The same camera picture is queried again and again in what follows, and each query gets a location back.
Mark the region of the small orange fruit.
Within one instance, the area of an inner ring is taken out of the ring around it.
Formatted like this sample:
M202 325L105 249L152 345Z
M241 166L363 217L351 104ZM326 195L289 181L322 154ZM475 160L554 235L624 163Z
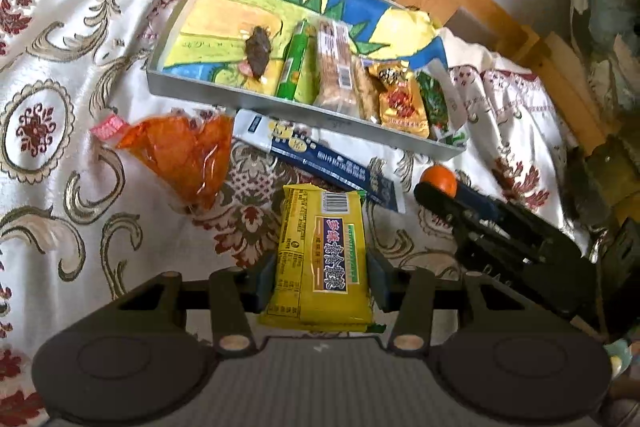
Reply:
M445 166L433 165L426 168L420 176L420 182L430 184L451 198L455 198L457 195L458 180L454 173Z

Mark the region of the green vegetable snack packet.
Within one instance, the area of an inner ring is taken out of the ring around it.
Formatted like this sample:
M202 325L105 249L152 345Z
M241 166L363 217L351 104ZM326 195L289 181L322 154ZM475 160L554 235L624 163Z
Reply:
M434 58L416 72L416 81L430 124L430 138L438 143L465 147L466 112L449 70Z

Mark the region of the golden orange snack packet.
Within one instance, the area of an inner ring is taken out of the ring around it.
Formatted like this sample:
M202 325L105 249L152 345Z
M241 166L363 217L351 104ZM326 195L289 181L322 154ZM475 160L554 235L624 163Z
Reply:
M368 73L382 83L378 107L383 127L421 139L430 135L430 124L416 75L406 61L376 62Z

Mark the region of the yellow snack pack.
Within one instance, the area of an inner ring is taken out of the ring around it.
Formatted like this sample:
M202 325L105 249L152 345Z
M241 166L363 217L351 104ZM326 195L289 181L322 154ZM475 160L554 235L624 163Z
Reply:
M373 324L360 195L284 188L274 289L262 325L365 332Z

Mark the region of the pale noodle snack pack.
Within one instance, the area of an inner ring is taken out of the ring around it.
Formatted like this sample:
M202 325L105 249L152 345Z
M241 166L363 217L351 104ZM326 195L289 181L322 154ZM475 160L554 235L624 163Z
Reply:
M381 124L380 119L380 92L364 67L359 57L352 61L354 66L354 87L356 90L359 113L363 120L371 124Z

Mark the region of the brown cracker pack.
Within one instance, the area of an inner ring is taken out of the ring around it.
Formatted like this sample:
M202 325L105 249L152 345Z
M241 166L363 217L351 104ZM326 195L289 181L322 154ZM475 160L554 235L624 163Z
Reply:
M319 80L314 106L337 114L358 117L349 26L339 20L320 18L316 43Z

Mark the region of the blue white powder sachet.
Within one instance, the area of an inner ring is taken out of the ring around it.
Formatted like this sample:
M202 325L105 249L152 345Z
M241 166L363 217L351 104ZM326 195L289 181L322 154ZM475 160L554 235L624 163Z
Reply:
M240 109L234 116L233 136L345 191L363 193L387 210L406 212L397 181L314 141L292 124Z

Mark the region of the orange chips bag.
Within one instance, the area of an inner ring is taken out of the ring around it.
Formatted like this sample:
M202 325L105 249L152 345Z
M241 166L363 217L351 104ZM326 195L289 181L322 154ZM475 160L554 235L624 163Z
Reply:
M91 129L152 171L192 213L211 210L227 178L233 118L223 110L175 109L129 124L112 114Z

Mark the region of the green stick snack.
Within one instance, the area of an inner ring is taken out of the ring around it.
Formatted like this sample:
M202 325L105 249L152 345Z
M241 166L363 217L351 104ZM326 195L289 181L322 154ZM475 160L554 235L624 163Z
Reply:
M276 92L278 98L288 101L294 100L309 42L310 28L311 24L308 20L300 20L294 28L291 40L286 47L285 59Z

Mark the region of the dark dried plum snack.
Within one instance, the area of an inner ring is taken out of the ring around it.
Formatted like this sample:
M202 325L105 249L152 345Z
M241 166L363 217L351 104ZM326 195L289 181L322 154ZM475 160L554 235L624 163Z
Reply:
M270 60L270 53L268 30L262 26L255 26L245 41L245 58L239 64L240 72L254 79L262 78Z

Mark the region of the grey tray with dinosaur drawing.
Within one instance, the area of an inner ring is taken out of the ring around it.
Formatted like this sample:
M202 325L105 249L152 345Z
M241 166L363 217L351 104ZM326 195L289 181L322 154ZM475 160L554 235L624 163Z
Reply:
M416 72L437 58L447 66L442 40L431 19L388 0L181 0L172 12L148 68L153 94L183 101L251 109L271 117L356 136L440 160L465 147L438 143L371 124L360 117L317 106L316 33L320 18L349 26L352 61L365 68L376 62L406 61ZM308 20L310 37L294 100L278 98L286 47L296 24ZM255 26L265 27L271 42L264 75L242 74L245 41Z

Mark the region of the white floral bedspread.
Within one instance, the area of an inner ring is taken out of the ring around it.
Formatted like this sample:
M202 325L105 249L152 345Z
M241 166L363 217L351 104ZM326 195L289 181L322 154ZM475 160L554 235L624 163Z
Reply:
M30 362L55 333L162 271L198 280L254 265L277 247L285 185L336 191L234 141L216 205L192 217L140 161L92 135L112 110L134 124L174 108L205 109L148 89L146 66L177 3L1 0L1 426L49 419ZM502 174L533 182L518 186L515 202L584 251L586 233L560 199L568 136L541 80L448 29L440 34L454 68L482 72L467 91L488 103L469 127L468 150L447 167L501 199ZM456 246L450 228L412 197L406 202L405 215L367 202L367 239L396 265L454 275L445 268Z

